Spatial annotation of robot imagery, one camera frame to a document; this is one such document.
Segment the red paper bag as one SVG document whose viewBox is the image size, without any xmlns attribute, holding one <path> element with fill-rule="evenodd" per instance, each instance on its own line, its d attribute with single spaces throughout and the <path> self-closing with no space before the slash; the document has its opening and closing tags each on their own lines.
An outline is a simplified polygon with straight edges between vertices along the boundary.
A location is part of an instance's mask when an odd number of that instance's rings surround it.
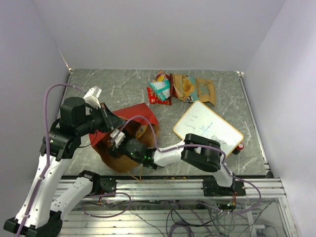
<svg viewBox="0 0 316 237">
<path fill-rule="evenodd" d="M 154 135 L 158 135 L 160 131 L 158 120 L 151 109 L 145 104 L 137 104 L 124 109 L 114 111 L 114 114 L 125 121 L 132 119 L 122 130 L 125 134 L 125 139 L 122 142 L 127 142 L 130 139 L 136 139 L 135 133 L 138 127 L 148 125 L 144 135 L 137 139 L 146 147 L 154 147 Z M 136 166 L 138 163 L 129 157 L 123 156 L 119 159 L 114 159 L 107 154 L 107 145 L 111 143 L 110 133 L 102 133 L 97 131 L 94 134 L 89 134 L 89 139 L 92 148 L 100 155 L 102 162 L 118 173 L 126 173 Z"/>
</svg>

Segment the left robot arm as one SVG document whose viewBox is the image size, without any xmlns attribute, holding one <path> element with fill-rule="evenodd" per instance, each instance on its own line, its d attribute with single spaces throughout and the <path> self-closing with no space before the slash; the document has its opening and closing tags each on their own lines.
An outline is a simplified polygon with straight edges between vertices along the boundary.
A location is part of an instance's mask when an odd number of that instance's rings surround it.
<svg viewBox="0 0 316 237">
<path fill-rule="evenodd" d="M 69 97 L 60 107 L 60 118 L 43 138 L 38 169 L 27 198 L 15 217 L 6 220 L 4 230 L 26 237 L 56 237 L 65 216 L 86 196 L 100 192 L 100 176 L 83 171 L 58 199 L 54 194 L 81 138 L 95 132 L 111 132 L 124 120 L 93 96 Z"/>
</svg>

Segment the brown kettle chips bag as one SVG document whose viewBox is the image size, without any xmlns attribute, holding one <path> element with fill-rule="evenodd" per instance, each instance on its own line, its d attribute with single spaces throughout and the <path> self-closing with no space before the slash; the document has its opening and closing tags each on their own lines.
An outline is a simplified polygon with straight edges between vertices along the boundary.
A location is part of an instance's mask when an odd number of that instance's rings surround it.
<svg viewBox="0 0 316 237">
<path fill-rule="evenodd" d="M 216 105 L 216 91 L 211 79 L 181 74 L 171 74 L 170 78 L 171 85 L 177 88 L 178 99 L 188 103 L 200 100 L 203 103 Z"/>
</svg>

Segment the teal Fox's candy bag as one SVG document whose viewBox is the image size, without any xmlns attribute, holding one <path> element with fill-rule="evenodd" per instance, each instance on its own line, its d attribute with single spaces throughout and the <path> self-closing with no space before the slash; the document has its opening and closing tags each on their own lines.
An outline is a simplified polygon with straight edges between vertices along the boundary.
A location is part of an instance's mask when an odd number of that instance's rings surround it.
<svg viewBox="0 0 316 237">
<path fill-rule="evenodd" d="M 170 82 L 168 79 L 163 81 L 152 81 L 149 85 L 161 101 L 165 101 L 170 97 Z"/>
</svg>

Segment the orange Fox's candy bag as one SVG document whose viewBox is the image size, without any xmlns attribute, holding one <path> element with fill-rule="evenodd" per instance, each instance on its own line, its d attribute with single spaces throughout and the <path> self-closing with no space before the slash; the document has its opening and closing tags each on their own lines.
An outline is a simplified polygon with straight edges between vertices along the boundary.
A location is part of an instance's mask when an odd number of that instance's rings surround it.
<svg viewBox="0 0 316 237">
<path fill-rule="evenodd" d="M 166 74 L 164 71 L 159 71 L 151 82 L 164 81 L 165 79 L 170 81 L 170 75 Z"/>
</svg>

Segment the red noodle snack bag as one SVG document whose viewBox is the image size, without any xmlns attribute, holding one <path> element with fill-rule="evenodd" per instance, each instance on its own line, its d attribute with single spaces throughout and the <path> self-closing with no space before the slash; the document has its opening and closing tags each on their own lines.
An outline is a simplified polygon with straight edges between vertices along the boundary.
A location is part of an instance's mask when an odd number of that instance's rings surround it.
<svg viewBox="0 0 316 237">
<path fill-rule="evenodd" d="M 159 97 L 155 94 L 155 92 L 150 87 L 147 87 L 147 94 L 148 94 L 148 99 L 149 99 L 150 104 L 160 104 L 160 105 L 171 105 L 172 104 L 170 97 L 168 99 L 162 101 L 159 99 Z"/>
</svg>

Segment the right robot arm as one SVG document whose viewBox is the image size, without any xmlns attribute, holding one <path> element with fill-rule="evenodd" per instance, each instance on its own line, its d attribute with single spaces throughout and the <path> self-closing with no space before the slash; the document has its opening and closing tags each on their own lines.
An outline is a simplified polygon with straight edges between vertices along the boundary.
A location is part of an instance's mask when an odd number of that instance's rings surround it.
<svg viewBox="0 0 316 237">
<path fill-rule="evenodd" d="M 185 139 L 166 148 L 149 148 L 121 131 L 110 134 L 110 154 L 121 153 L 144 167 L 156 170 L 169 164 L 184 161 L 211 174 L 204 179 L 202 190 L 206 197 L 245 196 L 244 183 L 237 181 L 223 163 L 226 154 L 215 140 L 189 133 Z"/>
</svg>

